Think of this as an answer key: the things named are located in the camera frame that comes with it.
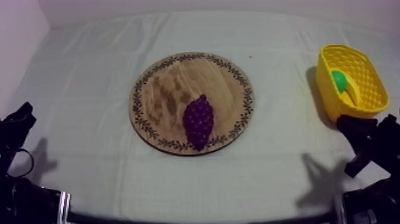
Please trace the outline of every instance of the white tablecloth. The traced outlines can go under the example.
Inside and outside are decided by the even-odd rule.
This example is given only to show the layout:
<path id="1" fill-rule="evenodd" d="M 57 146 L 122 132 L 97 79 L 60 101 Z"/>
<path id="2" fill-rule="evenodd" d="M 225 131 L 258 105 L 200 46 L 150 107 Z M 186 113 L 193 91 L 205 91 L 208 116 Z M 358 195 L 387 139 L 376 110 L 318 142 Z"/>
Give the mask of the white tablecloth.
<path id="1" fill-rule="evenodd" d="M 139 15 L 52 30 L 9 112 L 25 101 L 37 122 L 25 148 L 34 182 L 72 193 L 73 210 L 164 222 L 240 222 L 316 214 L 335 193 L 388 174 L 354 156 L 327 121 L 314 75 L 318 50 L 365 52 L 399 115 L 399 38 L 283 14 L 191 12 Z M 229 147 L 202 157 L 161 153 L 133 130 L 128 96 L 137 77 L 168 55 L 201 51 L 237 64 L 255 92 L 254 116 Z M 27 168 L 19 155 L 11 173 Z"/>

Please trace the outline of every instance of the decorative leaf border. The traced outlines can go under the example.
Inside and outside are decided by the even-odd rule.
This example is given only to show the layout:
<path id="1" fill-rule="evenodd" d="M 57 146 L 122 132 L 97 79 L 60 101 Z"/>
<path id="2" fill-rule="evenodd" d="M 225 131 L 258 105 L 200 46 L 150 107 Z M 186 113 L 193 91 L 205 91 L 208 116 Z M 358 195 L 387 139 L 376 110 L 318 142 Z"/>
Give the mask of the decorative leaf border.
<path id="1" fill-rule="evenodd" d="M 205 58 L 206 60 L 213 62 L 221 68 L 228 69 L 228 72 L 233 75 L 233 78 L 239 82 L 239 85 L 243 87 L 244 98 L 243 98 L 243 109 L 245 111 L 244 114 L 240 114 L 240 120 L 238 120 L 233 129 L 229 131 L 229 135 L 221 135 L 216 136 L 215 138 L 209 139 L 205 148 L 213 147 L 216 144 L 224 144 L 229 139 L 237 138 L 244 128 L 249 123 L 249 119 L 251 118 L 251 114 L 253 112 L 254 100 L 252 99 L 252 88 L 247 80 L 247 78 L 243 77 L 243 74 L 240 70 L 236 69 L 235 66 L 232 65 L 231 62 L 225 62 L 223 59 L 216 57 L 212 54 L 206 53 L 183 53 L 179 55 L 173 55 L 168 58 L 163 59 L 162 63 L 159 65 L 153 66 L 151 70 L 147 70 L 145 74 L 142 76 L 140 80 L 138 80 L 135 84 L 134 91 L 132 93 L 132 112 L 134 114 L 134 124 L 137 124 L 140 129 L 142 129 L 150 138 L 157 140 L 158 145 L 162 147 L 172 148 L 174 150 L 188 150 L 193 149 L 193 145 L 190 142 L 180 142 L 175 140 L 168 140 L 165 138 L 159 139 L 159 133 L 150 125 L 150 123 L 143 118 L 142 111 L 142 95 L 141 91 L 144 85 L 147 84 L 149 79 L 158 71 L 173 65 L 176 61 L 190 61 L 198 58 Z"/>

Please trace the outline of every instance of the yellow banana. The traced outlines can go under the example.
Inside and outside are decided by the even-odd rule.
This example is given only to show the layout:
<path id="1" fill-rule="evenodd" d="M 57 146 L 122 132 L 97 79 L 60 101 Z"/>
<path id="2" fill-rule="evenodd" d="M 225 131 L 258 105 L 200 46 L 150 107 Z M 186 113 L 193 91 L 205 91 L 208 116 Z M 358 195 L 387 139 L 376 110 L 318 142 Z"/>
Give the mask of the yellow banana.
<path id="1" fill-rule="evenodd" d="M 348 104 L 353 104 L 354 106 L 358 106 L 361 101 L 361 94 L 357 83 L 350 75 L 340 70 L 339 68 L 331 68 L 331 72 L 332 71 L 339 71 L 346 78 L 347 87 L 346 90 L 343 91 L 342 94 L 340 95 L 341 99 L 347 102 Z"/>
<path id="2" fill-rule="evenodd" d="M 354 105 L 358 106 L 361 101 L 360 89 L 358 88 L 357 83 L 355 83 L 354 79 L 350 75 L 346 73 L 343 74 L 345 75 L 347 81 L 346 91 L 353 100 Z"/>

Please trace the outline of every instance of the green fruit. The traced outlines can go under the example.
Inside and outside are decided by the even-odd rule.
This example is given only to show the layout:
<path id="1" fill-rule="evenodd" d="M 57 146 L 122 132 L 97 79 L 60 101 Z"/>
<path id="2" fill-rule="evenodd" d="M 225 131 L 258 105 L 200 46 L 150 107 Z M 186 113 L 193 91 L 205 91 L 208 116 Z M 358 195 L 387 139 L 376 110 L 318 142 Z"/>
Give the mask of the green fruit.
<path id="1" fill-rule="evenodd" d="M 332 76 L 339 92 L 342 93 L 345 91 L 347 88 L 347 80 L 345 75 L 340 71 L 332 71 Z"/>

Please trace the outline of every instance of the white wall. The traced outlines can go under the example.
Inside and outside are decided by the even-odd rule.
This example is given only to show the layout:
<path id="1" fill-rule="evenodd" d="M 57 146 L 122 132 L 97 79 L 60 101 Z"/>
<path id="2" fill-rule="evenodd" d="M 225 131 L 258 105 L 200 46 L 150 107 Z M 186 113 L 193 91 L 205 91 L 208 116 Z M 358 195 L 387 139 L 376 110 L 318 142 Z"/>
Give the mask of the white wall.
<path id="1" fill-rule="evenodd" d="M 400 33 L 399 0 L 39 0 L 52 26 L 122 15 L 249 10 L 326 18 Z"/>
<path id="2" fill-rule="evenodd" d="M 0 0 L 0 117 L 48 30 L 37 0 Z"/>

